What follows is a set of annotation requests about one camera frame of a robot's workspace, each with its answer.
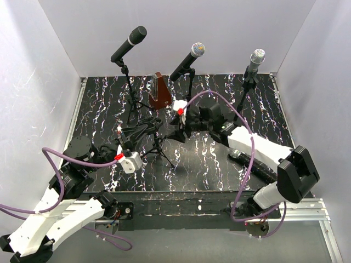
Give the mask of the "small black tripod stand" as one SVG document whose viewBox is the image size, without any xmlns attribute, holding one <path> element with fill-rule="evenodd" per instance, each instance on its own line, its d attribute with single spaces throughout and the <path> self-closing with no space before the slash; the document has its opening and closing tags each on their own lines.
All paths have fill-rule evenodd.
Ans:
<svg viewBox="0 0 351 263">
<path fill-rule="evenodd" d="M 174 168 L 174 164 L 170 161 L 170 159 L 166 156 L 162 149 L 163 141 L 165 140 L 165 138 L 159 136 L 158 132 L 156 131 L 153 133 L 153 139 L 154 142 L 152 143 L 152 148 L 146 151 L 145 153 L 142 153 L 141 158 L 145 158 L 149 154 L 155 154 L 166 159 L 167 162 L 170 164 L 171 168 Z"/>
</svg>

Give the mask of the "tall black tripod stand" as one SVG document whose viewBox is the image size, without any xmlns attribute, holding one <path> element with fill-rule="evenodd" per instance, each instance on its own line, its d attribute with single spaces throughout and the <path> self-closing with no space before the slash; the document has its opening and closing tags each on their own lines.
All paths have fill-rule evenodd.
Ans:
<svg viewBox="0 0 351 263">
<path fill-rule="evenodd" d="M 130 117 L 131 117 L 132 113 L 138 112 L 143 107 L 146 107 L 150 110 L 152 108 L 137 98 L 136 92 L 133 90 L 132 85 L 131 85 L 131 81 L 130 81 L 130 77 L 129 77 L 129 69 L 128 69 L 127 65 L 123 62 L 123 59 L 117 60 L 115 62 L 115 64 L 121 68 L 122 74 L 124 74 L 126 76 L 126 79 L 127 79 L 128 92 L 129 92 L 129 96 L 131 97 L 128 100 L 128 103 L 130 104 L 130 109 L 129 109 L 128 119 L 126 122 L 127 124 L 129 124 Z"/>
</svg>

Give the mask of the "black glitter microphone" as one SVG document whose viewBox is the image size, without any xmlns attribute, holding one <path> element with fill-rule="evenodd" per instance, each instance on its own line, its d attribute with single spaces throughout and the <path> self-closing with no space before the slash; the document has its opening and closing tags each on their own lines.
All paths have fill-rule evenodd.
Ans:
<svg viewBox="0 0 351 263">
<path fill-rule="evenodd" d="M 249 155 L 235 149 L 229 150 L 228 157 L 246 168 L 248 168 L 251 160 Z M 265 184 L 271 184 L 277 180 L 277 174 L 267 165 L 256 159 L 253 160 L 251 173 Z"/>
</svg>

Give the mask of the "matte black microphone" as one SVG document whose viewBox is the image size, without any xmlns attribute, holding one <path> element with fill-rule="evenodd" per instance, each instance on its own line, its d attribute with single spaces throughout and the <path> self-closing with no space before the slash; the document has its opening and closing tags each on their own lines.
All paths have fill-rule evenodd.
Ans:
<svg viewBox="0 0 351 263">
<path fill-rule="evenodd" d="M 110 58 L 111 62 L 120 61 L 135 45 L 141 43 L 147 35 L 147 30 L 144 26 L 136 27 L 127 40 L 113 53 Z"/>
</svg>

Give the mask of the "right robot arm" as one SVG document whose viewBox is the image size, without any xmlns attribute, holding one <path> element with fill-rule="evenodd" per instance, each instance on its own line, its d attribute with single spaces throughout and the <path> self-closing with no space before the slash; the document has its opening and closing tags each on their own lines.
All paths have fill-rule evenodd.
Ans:
<svg viewBox="0 0 351 263">
<path fill-rule="evenodd" d="M 257 219 L 268 215 L 281 202 L 299 203 L 320 180 L 319 173 L 309 151 L 303 146 L 292 149 L 276 144 L 253 133 L 248 124 L 229 122 L 221 113 L 219 103 L 210 100 L 209 107 L 191 112 L 190 102 L 176 100 L 173 123 L 179 128 L 168 138 L 185 142 L 192 132 L 207 131 L 210 137 L 230 148 L 249 156 L 248 170 L 259 161 L 276 174 L 276 179 L 261 187 L 241 205 L 233 204 L 231 217 L 234 221 Z"/>
</svg>

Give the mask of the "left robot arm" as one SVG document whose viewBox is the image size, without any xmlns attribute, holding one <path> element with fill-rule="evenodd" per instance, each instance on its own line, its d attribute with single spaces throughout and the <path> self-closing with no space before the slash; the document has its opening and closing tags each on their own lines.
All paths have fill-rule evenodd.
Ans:
<svg viewBox="0 0 351 263">
<path fill-rule="evenodd" d="M 86 136 L 76 136 L 63 153 L 42 148 L 49 162 L 50 155 L 64 161 L 60 168 L 53 168 L 55 175 L 33 211 L 1 206 L 1 211 L 13 217 L 28 215 L 16 231 L 1 236 L 1 249 L 13 255 L 10 262 L 47 262 L 64 240 L 90 222 L 132 219 L 133 203 L 119 202 L 107 190 L 90 196 L 69 215 L 63 213 L 93 183 L 90 174 L 98 169 L 119 164 L 126 174 L 139 170 L 142 159 L 136 148 L 145 136 L 156 135 L 162 124 L 162 120 L 150 117 L 132 127 L 118 127 L 117 138 L 99 147 Z"/>
</svg>

